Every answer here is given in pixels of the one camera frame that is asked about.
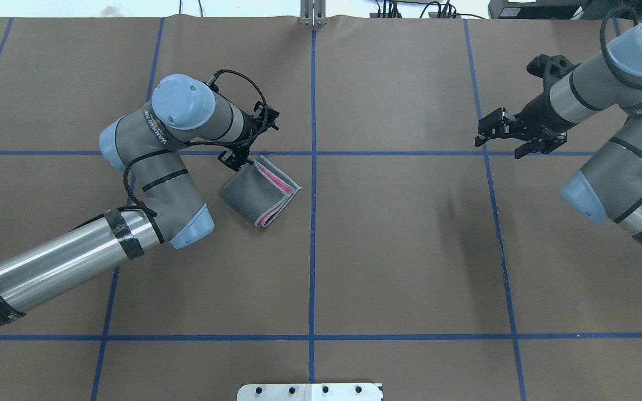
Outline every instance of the gray towel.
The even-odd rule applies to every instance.
[[[245,164],[220,196],[257,227],[269,226],[301,187],[266,157]]]

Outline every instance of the cable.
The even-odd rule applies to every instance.
[[[428,7],[430,7],[433,4],[437,4],[437,15],[440,15],[441,7],[442,4],[440,2],[430,2],[425,5],[425,8],[422,9],[422,12],[420,13],[420,18],[422,18],[423,15],[425,15],[425,10],[427,10]]]
[[[396,3],[419,4],[421,6],[425,6],[425,5],[430,4],[430,3],[436,3],[436,2],[430,2],[430,3],[428,3],[428,2],[410,2],[410,0],[396,0],[395,2]]]
[[[446,16],[446,18],[453,18],[455,16],[463,16],[463,15],[475,16],[477,18],[486,19],[486,18],[484,18],[484,16],[479,16],[479,15],[476,15],[476,14],[469,14],[469,13],[451,13],[451,14],[448,14],[448,16]]]
[[[120,206],[120,208],[118,208],[118,211],[119,212],[124,212],[124,211],[143,211],[143,209],[139,208],[138,206]],[[78,226],[74,227],[73,230],[77,230],[77,229],[81,228],[82,226],[85,226],[86,224],[91,224],[92,222],[94,222],[96,220],[99,220],[100,218],[103,218],[103,216],[104,215],[102,213],[100,213],[96,217],[89,218],[89,220],[86,220],[86,221],[82,222],[81,224],[79,224]]]
[[[135,203],[135,205],[138,206],[141,211],[152,217],[157,217],[158,213],[156,213],[153,209],[148,208],[148,206],[145,206],[145,203],[142,200],[136,198],[133,190],[130,188],[130,183],[128,183],[128,173],[130,173],[130,167],[132,166],[133,165],[127,165],[125,167],[125,170],[123,171],[123,188],[125,188],[125,193],[128,194],[128,198],[130,198],[130,201]]]
[[[601,21],[601,33],[599,33],[599,41],[601,41],[601,54],[604,56],[604,61],[606,61],[606,65],[609,67],[609,71],[611,71],[611,74],[613,74],[613,76],[616,77],[616,79],[619,80],[620,83],[631,89],[638,89],[639,91],[642,91],[642,85],[634,84],[621,74],[619,68],[616,67],[616,64],[614,63],[613,58],[611,58],[611,55],[609,54],[609,48],[606,45],[606,24],[612,17],[619,15],[621,11],[629,13],[632,20],[634,21],[634,26],[638,25],[638,13],[636,13],[635,10],[631,7],[619,5],[618,7],[612,8],[606,14],[606,16],[604,16],[604,20]]]

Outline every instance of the white metal plate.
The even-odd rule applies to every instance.
[[[505,17],[517,16],[517,15],[519,15],[519,11],[521,11],[521,10],[522,10],[522,8],[520,8],[520,7],[502,8],[502,12],[499,13],[499,16],[505,16]]]
[[[303,383],[244,385],[237,401],[383,401],[383,385],[374,383]]]

